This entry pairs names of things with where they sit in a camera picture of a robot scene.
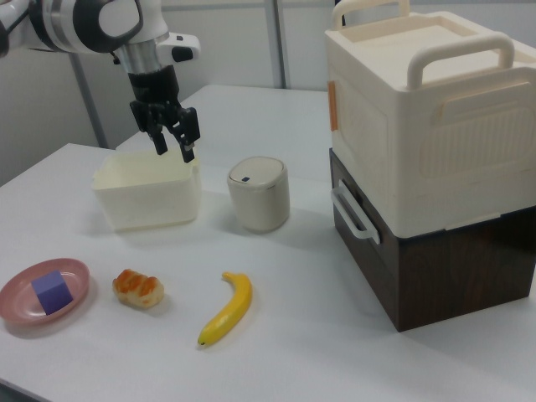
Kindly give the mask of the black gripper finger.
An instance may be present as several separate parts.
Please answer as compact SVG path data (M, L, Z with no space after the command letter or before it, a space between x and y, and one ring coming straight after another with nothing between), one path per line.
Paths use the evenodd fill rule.
M175 131L175 138L181 148L183 160L186 163L192 162L195 158L193 148L198 140L198 126L195 123L181 123Z
M158 155L162 155L168 151L168 146L165 137L162 133L162 127L160 125L156 125L150 128L150 138L153 141L154 147Z

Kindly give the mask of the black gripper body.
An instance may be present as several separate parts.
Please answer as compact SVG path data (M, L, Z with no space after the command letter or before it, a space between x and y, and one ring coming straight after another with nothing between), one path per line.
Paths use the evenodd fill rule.
M178 100L179 86L172 66L145 74L129 73L128 78L135 96L130 107L140 131L150 137L150 128L160 125L175 136L181 123L198 126L196 110L182 107Z

